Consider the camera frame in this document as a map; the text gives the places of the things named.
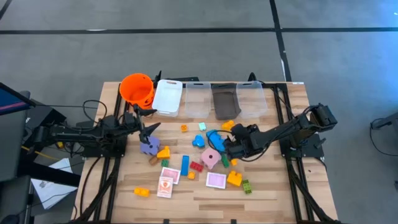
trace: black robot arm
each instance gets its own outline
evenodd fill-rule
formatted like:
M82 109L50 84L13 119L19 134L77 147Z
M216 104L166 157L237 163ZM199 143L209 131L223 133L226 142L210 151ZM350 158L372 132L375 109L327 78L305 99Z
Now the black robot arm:
M229 159L241 159L263 154L273 141L289 137L292 147L300 147L301 143L315 132L323 132L335 127L337 120L328 106L322 104L309 106L294 119L262 132L256 124L244 127L237 124L232 127L232 141L229 137L224 147Z
M95 127L82 128L58 124L39 126L33 132L34 149L38 150L60 141L78 142L85 148L83 157L118 157L118 145L128 134L139 131L140 141L149 144L148 137L160 125L156 123L145 127L141 119L141 116L148 116L156 110L143 110L137 105L134 105L133 109L136 115L125 111L122 123L110 115L99 120Z

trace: white paper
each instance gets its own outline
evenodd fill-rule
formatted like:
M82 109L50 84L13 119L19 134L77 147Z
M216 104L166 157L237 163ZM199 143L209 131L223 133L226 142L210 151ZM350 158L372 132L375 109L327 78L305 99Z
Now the white paper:
M69 159L64 158L61 159L60 161L52 164L50 166L51 168L54 169L59 169L62 167L65 167L61 170L72 173L72 168L70 167ZM37 180L37 179L31 179L33 186L35 187L35 190L37 192L37 195L40 198L41 202L44 202L42 205L44 209L49 209L52 206L54 206L56 203L61 201L64 197L66 197L68 192L72 192L77 189L77 187L71 187L71 186L66 186L66 185L61 185L61 184L55 184L53 182L48 182L44 180Z

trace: orange bucket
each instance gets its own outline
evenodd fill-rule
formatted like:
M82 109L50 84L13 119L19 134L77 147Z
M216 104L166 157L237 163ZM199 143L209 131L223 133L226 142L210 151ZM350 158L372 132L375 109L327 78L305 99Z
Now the orange bucket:
M155 97L154 83L145 74L134 73L124 78L120 84L120 95L130 104L138 104L142 109L150 109Z

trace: black floor line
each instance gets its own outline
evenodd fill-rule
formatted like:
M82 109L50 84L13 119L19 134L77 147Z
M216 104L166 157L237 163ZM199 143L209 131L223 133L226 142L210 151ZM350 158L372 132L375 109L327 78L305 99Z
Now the black floor line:
M4 13L6 13L8 7L10 6L12 0L7 0L6 3L4 3L3 7L0 10L0 20L4 16Z
M278 41L279 54L280 54L280 58L283 61L282 66L284 69L285 81L291 82L292 76L290 74L289 63L287 62L284 38L283 38L282 32L281 32L282 29L280 28L278 11L276 9L275 0L269 0L269 4L271 5L272 18L274 20L274 25L275 25L276 39Z
M398 27L281 28L282 32L398 32Z
M173 28L173 29L93 29L93 30L0 30L0 34L189 34L274 32L271 27Z

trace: white plastic bin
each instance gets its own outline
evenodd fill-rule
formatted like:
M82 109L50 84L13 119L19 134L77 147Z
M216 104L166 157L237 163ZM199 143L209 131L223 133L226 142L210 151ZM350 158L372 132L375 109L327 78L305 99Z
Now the white plastic bin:
M157 84L153 109L162 116L178 115L182 95L182 82L174 80L160 80Z

